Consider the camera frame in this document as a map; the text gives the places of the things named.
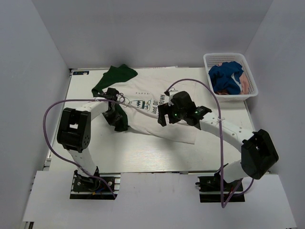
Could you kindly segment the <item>white green-sleeved printed t-shirt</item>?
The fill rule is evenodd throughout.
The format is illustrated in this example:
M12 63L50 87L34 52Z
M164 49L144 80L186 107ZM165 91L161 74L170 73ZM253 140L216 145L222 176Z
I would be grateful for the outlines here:
M123 104L116 104L127 120L126 127L145 135L152 135L175 142L194 144L196 130L179 121L174 125L162 127L158 124L158 106L168 102L165 90L172 84L162 74L158 78L138 73L123 64L111 66L100 81L92 88L93 97L101 96L108 88L114 88L123 94Z

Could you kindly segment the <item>blue t-shirt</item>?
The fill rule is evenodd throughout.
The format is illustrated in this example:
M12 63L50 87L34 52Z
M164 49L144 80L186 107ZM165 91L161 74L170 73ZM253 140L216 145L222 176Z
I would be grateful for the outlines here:
M209 76L212 83L213 91L222 90L227 87L232 80L231 76L234 74L235 79L244 73L242 65L238 62L223 62L221 65L214 65L209 70Z

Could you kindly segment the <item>pink t-shirt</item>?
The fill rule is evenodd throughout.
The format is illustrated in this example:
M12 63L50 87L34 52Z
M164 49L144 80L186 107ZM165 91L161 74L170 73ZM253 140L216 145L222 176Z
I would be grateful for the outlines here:
M226 88L215 91L215 93L218 95L243 95L249 93L250 85L244 73L239 77L239 80L235 79L234 74L232 74L231 78L232 80Z

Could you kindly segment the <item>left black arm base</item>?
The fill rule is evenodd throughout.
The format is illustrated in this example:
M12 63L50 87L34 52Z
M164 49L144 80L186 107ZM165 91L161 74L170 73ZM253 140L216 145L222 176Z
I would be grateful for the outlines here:
M92 177L81 177L74 174L70 199L115 200L120 189L121 175L100 174L100 177L107 182L115 197L104 182Z

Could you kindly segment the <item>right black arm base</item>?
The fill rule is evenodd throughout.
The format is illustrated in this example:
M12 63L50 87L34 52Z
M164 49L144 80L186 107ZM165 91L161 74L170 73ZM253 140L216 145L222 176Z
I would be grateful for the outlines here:
M224 201L227 200L237 185L238 181L231 183L224 182ZM195 183L195 186L199 189L201 203L221 202L220 181L218 181L214 176L198 177L198 181ZM243 190L243 185L240 184L229 202L245 202L244 194L239 195L243 192Z

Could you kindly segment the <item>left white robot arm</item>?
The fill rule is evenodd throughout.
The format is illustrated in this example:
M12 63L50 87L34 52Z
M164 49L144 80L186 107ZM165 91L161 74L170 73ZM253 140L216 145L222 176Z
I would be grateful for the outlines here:
M115 88L108 88L93 101L77 108L64 108L57 133L57 142L66 149L74 163L77 164L80 176L86 177L85 186L89 190L100 187L98 167L89 152L92 120L102 115L116 132L128 130L128 118L120 104L125 99Z

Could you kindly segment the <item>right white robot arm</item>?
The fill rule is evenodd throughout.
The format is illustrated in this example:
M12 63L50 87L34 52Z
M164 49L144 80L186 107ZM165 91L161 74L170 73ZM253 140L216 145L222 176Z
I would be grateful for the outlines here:
M220 169L215 184L227 190L234 181L245 177L259 180L278 160L279 156L269 133L238 127L205 106L196 106L186 91L166 91L169 101L158 106L161 126L185 121L189 126L213 134L237 149L241 158Z

